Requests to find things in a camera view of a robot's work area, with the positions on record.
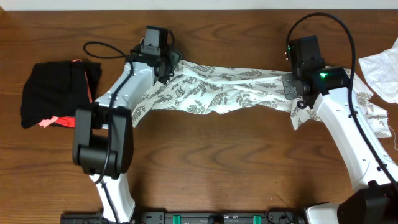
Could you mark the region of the white fern print garment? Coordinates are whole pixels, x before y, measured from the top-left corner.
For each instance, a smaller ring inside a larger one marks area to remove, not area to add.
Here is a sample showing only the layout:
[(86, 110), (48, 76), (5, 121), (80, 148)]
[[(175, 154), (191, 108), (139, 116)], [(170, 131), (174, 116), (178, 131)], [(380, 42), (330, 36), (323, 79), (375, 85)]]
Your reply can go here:
[(166, 83), (157, 82), (132, 112), (132, 125), (150, 110), (179, 110), (193, 114), (229, 113), (262, 105), (289, 113), (292, 126), (320, 117), (311, 108), (300, 109), (288, 100), (282, 85), (283, 71), (199, 65), (182, 60)]

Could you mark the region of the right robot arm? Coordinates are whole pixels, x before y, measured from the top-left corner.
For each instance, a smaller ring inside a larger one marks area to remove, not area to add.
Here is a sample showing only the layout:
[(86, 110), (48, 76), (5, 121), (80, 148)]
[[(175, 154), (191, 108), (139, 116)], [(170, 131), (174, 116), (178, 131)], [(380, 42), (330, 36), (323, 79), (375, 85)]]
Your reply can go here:
[(291, 73), (283, 75), (285, 97), (302, 97), (328, 128), (345, 162), (354, 194), (337, 205), (305, 209), (307, 223), (397, 223), (397, 191), (383, 169), (397, 178), (387, 155), (363, 115), (349, 76), (342, 67), (326, 67), (315, 36), (287, 45)]

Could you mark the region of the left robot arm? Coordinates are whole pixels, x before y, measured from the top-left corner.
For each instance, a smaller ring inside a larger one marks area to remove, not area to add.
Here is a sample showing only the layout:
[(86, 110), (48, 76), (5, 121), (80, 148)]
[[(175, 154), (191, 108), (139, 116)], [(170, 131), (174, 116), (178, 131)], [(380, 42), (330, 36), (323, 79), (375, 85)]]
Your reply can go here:
[(103, 211), (64, 214), (61, 223), (130, 223), (135, 209), (126, 172), (133, 152), (132, 112), (156, 82), (166, 84), (182, 54), (171, 30), (147, 26), (144, 38), (125, 59), (121, 76), (101, 97), (75, 112), (73, 162), (96, 185)]

